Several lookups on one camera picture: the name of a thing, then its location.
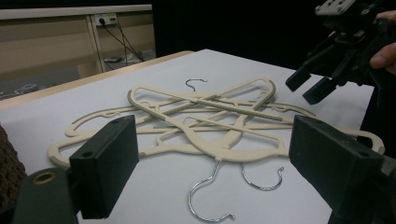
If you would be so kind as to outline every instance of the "pile of hangers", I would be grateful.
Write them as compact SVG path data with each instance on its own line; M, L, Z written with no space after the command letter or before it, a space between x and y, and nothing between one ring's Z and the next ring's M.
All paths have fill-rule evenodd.
M271 80L265 77L255 77L216 93L195 91L195 88L188 84L188 82L191 80L205 81L203 79L189 79L186 81L186 85L193 88L193 92L190 94L181 94L144 85L135 86L134 88L130 89L127 94L128 101L131 106L96 111L74 121L65 131L65 134L68 138L52 145L49 148L49 159L56 166L67 169L70 166L69 160L61 154L61 150L76 143L85 142L98 132L96 130L78 131L79 126L90 119L98 117L114 118L123 112L143 111L146 115L135 119L136 133L157 133L158 135L156 137L156 147L144 149L139 148L139 158L143 159L151 155L170 151L189 154L206 154L213 157L216 161L216 165L212 175L209 178L195 184L189 191L188 204L190 210L195 216L207 222L220 222L225 218L234 219L234 215L231 214L226 214L222 217L214 219L199 216L191 205L192 194L202 184L213 179L217 171L217 167L222 161L241 163L243 177L253 188L260 190L277 189L282 183L281 172L283 171L283 167L277 170L277 174L279 176L278 183L272 187L265 188L253 184L247 178L244 170L244 162L259 161L274 156L287 157L289 155L289 151L285 147L284 141L281 137L263 132L263 130L270 129L292 128L293 117L282 116L279 115L280 113L293 111L294 113L309 116L311 118L318 118L310 111L294 105L271 103L270 100L276 92L276 86ZM259 90L260 94L254 99L241 100L235 99L233 97L226 97L227 95L231 96L257 90ZM163 98L164 100L138 100L143 99L145 95L160 95L161 97L153 97L152 99ZM277 113L266 113L264 112L265 108L275 110ZM227 117L230 114L236 114L236 119L233 123L219 121L220 118ZM259 119L260 122L249 124L248 121L253 118ZM164 121L169 123L170 126L145 126L154 120ZM379 153L383 153L383 143L376 135L359 130L349 130L340 127L335 128L343 133L370 138L373 142L372 149ZM226 132L226 134L216 141L207 141L200 134L198 134L198 132ZM189 143L173 145L165 144L163 139L169 138L176 133L184 133L188 138ZM233 149L233 146L235 146L237 142L240 141L244 133L257 135L262 138L263 141L268 140L271 142L277 142L277 146L273 148L262 148L255 150Z

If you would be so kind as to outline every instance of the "hanger hook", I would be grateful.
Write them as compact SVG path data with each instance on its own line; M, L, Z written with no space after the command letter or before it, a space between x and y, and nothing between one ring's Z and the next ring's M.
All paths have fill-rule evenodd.
M274 185L273 187L270 187L270 188L260 187L260 186L257 186L257 185L255 185L255 184L253 184L250 180L248 180L248 177L247 177L246 174L245 174L245 166L244 166L244 163L241 163L241 167L242 167L242 175L244 176L245 180L249 183L249 185L250 185L251 187L253 187L253 188L255 188L255 189L260 189L260 190L268 191L268 190L277 189L277 188L279 188L280 184L282 184L282 171L284 170L283 167L280 167L279 169L277 169L277 175L279 176L279 181L277 182L276 185Z
M203 82L207 82L207 80L203 80L201 78L190 78L189 80L186 81L186 85L188 87L191 87L194 91L195 91L195 87L193 87L192 85L189 84L190 81L203 81Z
M232 220L235 219L235 216L234 216L234 215L231 215L231 214L226 214L226 215L224 215L224 216L222 216L222 217L219 217L219 218L217 218L217 219L207 219L207 218L204 218L204 217L200 217L200 216L194 211L194 209L192 208L192 205L191 205L191 196L192 196L192 194L194 193L194 190L195 190L199 185L205 183L206 181L211 180L211 179L215 176L216 171L217 171L217 169L218 169L218 165L219 165L219 161L216 161L216 165L215 165L215 168L213 169L212 176L210 176L208 179L205 179L205 180L202 180L202 181L196 183L196 184L190 189L190 191L189 191L189 200L188 200L188 202L189 202L190 210L192 211L193 214L195 214L196 217L200 218L200 219L203 220L203 221L207 221L207 222L221 222L222 220L224 220L224 219L227 218L227 217L229 217L229 218L232 219Z

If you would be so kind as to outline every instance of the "table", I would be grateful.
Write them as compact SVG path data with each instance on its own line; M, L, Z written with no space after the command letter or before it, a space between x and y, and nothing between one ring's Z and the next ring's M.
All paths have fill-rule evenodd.
M19 152L27 174L53 167L47 150L66 138L64 131L73 121L94 111L129 105L127 93L136 85L188 95L191 88L185 82L190 78L207 80L194 82L196 90L214 93L253 77L267 77L276 85L275 102L299 106L331 125L349 129L361 126L373 92L372 87L347 83L319 104L309 105L302 94L320 79L318 76L313 75L299 90L291 92L284 84L294 72L290 69L211 49L181 52L177 56L160 58L150 66L142 64L137 70L133 65L79 83L65 84L48 95L37 92L32 97L25 95L0 103L1 124ZM138 111L135 115L145 114ZM99 129L109 121L99 119L87 123L84 128ZM276 130L276 134L282 136L288 147L290 129ZM138 135L139 151L155 145L153 136L149 135ZM210 133L206 137L213 139L219 135ZM260 147L260 141L253 140L243 139L238 146ZM64 155L70 155L78 147L71 147ZM194 184L210 177L214 165L215 160L205 154L169 152L141 159L110 217L86 220L78 214L79 222L203 223L188 207L188 193ZM207 218L226 213L235 215L234 221L227 219L223 223L327 223L331 208L291 165L288 157L245 162L247 175L261 186L277 182L279 167L284 167L281 186L272 191L260 191L243 179L239 162L222 161L212 183L193 194L193 207L200 216Z

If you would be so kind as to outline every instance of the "beige wall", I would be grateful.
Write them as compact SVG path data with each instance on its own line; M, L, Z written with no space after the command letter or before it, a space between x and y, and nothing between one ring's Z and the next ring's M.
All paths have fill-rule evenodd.
M155 49L152 12L117 13L137 51ZM118 28L108 30L121 39ZM0 81L77 66L81 77L103 72L100 59L123 55L123 46L92 15L0 21Z

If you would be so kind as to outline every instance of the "wall socket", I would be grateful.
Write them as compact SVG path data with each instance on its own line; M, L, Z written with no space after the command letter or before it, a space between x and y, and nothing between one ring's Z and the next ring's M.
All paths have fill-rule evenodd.
M111 19L117 19L116 13L107 13L107 14L96 14L95 15L95 24L97 26L102 26L102 23L99 20L103 18L105 20L105 25L116 24L115 21Z

